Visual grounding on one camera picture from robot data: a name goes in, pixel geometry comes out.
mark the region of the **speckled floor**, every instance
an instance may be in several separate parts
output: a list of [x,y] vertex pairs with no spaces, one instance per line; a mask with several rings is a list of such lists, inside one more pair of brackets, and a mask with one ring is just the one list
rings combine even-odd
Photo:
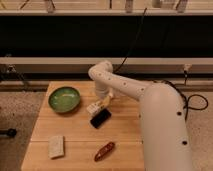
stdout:
[[[196,92],[209,100],[205,111],[189,111],[187,127],[191,139],[192,157],[196,171],[213,170],[213,92]],[[0,171],[20,171],[25,151],[36,121],[43,92],[0,92],[0,129],[14,127],[15,139],[0,137]],[[193,99],[191,105],[202,105]]]
[[44,92],[0,92],[0,129],[16,128],[14,139],[0,137],[0,171],[20,171]]

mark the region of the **wooden table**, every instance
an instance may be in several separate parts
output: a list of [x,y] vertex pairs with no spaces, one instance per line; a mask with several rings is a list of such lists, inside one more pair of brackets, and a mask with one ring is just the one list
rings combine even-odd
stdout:
[[[74,112],[58,115],[48,105],[50,93],[72,86],[81,94]],[[144,171],[138,102],[120,95],[109,106],[112,117],[99,129],[90,125],[86,107],[97,100],[92,81],[51,82],[44,98],[22,164],[22,171]],[[48,140],[65,136],[65,157],[48,157]],[[102,161],[94,162],[97,151],[109,141],[116,149]]]

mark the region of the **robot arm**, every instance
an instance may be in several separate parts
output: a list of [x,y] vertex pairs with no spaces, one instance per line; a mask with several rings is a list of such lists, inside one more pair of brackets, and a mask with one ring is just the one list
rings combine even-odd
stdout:
[[99,97],[112,87],[139,101],[146,171],[194,171],[183,101],[174,88],[112,74],[108,61],[90,68],[89,76]]
[[103,61],[89,70],[89,76],[95,81],[96,95],[100,98],[104,98],[111,87],[139,101],[143,90],[153,83],[121,77],[112,74],[112,70],[112,64],[109,61]]

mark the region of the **green bowl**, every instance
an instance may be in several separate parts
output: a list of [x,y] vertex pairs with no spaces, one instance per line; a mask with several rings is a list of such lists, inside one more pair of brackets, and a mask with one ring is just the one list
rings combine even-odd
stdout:
[[70,112],[79,104],[80,94],[75,88],[61,87],[52,92],[48,102],[57,113]]

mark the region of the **black cable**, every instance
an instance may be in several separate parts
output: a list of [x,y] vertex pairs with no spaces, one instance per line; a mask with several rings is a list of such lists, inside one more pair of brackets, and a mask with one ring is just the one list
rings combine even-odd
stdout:
[[141,31],[142,31],[142,26],[143,26],[143,23],[144,23],[144,17],[146,15],[146,11],[147,11],[147,8],[145,8],[144,11],[143,11],[143,14],[142,14],[142,17],[141,17],[141,23],[140,23],[140,25],[138,27],[138,31],[137,31],[137,34],[135,36],[135,40],[132,42],[132,44],[131,44],[131,46],[130,46],[130,48],[129,48],[129,50],[128,50],[128,52],[127,52],[127,54],[126,54],[126,56],[125,56],[125,58],[123,60],[123,62],[114,70],[114,73],[117,73],[121,69],[121,67],[123,67],[123,65],[126,62],[127,58],[132,53],[132,50],[135,48],[135,45],[136,45],[136,43],[138,41],[138,38],[139,38],[139,36],[141,34]]
[[[192,99],[192,97],[200,97],[200,98],[202,98],[205,101],[206,105],[201,107],[201,108],[196,108],[196,107],[193,107],[193,106],[189,106],[189,102]],[[189,96],[187,98],[187,108],[186,108],[187,112],[186,112],[186,115],[185,115],[185,119],[187,120],[187,118],[188,118],[188,110],[189,109],[191,109],[191,110],[205,110],[208,106],[209,106],[209,102],[208,102],[206,97],[204,97],[204,96],[202,96],[200,94],[192,94],[191,96]]]
[[[192,94],[190,95],[188,98],[170,81],[168,80],[163,80],[164,83],[170,85],[171,87],[173,87],[179,94],[180,96],[183,98],[183,101],[185,103],[185,106],[183,107],[184,109],[186,109],[186,112],[185,112],[185,120],[187,121],[188,119],[188,114],[189,114],[189,109],[191,110],[205,110],[208,106],[209,106],[209,102],[208,102],[208,99],[200,94]],[[204,107],[201,107],[201,108],[196,108],[196,107],[193,107],[193,106],[189,106],[189,103],[190,103],[190,100],[193,98],[193,97],[200,97],[202,98],[206,105]]]

